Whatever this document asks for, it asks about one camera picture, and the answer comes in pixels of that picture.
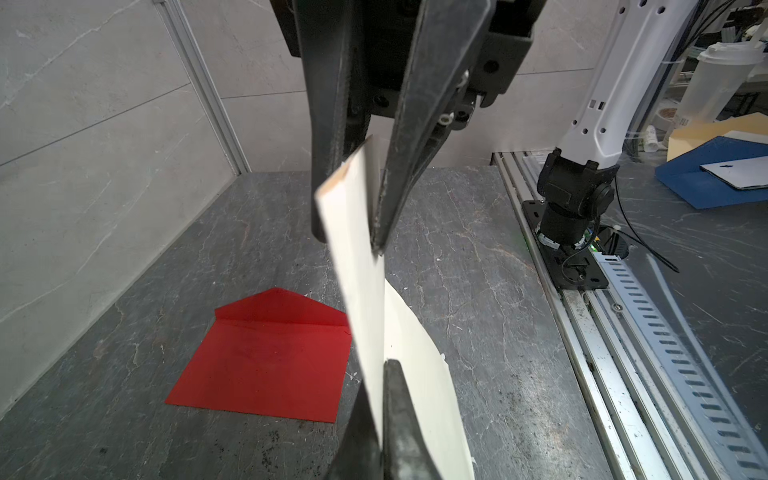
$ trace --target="red envelope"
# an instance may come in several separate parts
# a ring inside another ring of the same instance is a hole
[[[165,402],[333,423],[351,345],[344,313],[273,288],[216,310]]]

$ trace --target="yellow envelope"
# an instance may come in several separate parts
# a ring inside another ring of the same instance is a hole
[[[720,135],[725,135],[732,130],[768,135],[768,117],[757,113],[716,121],[711,124],[698,124],[677,128],[670,135],[667,161],[679,157],[699,145],[705,144]]]

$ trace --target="gray table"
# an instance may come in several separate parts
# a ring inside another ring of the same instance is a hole
[[[0,422],[0,478],[317,478],[336,424],[163,404],[214,308],[280,286],[342,309],[309,175],[239,177]],[[387,277],[450,365],[477,478],[610,478],[495,167],[430,169]]]
[[[677,274],[662,267],[672,294],[768,445],[768,203],[696,210],[656,180],[653,164],[624,163],[618,179],[635,230],[680,268]],[[604,216],[608,222],[625,224],[615,204]],[[638,248],[627,261],[664,316],[673,319],[645,257]]]

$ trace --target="black mounting plate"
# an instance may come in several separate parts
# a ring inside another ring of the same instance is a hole
[[[523,202],[523,213],[525,220],[531,231],[535,232],[536,227],[541,221],[541,215],[544,213],[544,204],[535,200]],[[542,245],[536,238],[536,246],[544,259],[544,265],[547,267],[550,278],[554,286],[566,290],[596,290],[608,288],[608,279],[603,274],[603,270],[595,261],[589,249],[584,250],[568,261],[568,265],[562,268],[563,261],[568,257],[560,249],[552,249]],[[572,280],[583,276],[583,280],[568,281],[564,275],[568,275]]]

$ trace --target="marble wall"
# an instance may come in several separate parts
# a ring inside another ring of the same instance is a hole
[[[288,52],[269,0],[182,0],[254,171],[310,167],[301,60]],[[488,164],[494,151],[554,147],[591,80],[618,0],[548,0],[507,94],[453,132],[435,166]],[[389,138],[392,120],[371,132]]]
[[[152,0],[0,4],[0,415],[234,178]]]

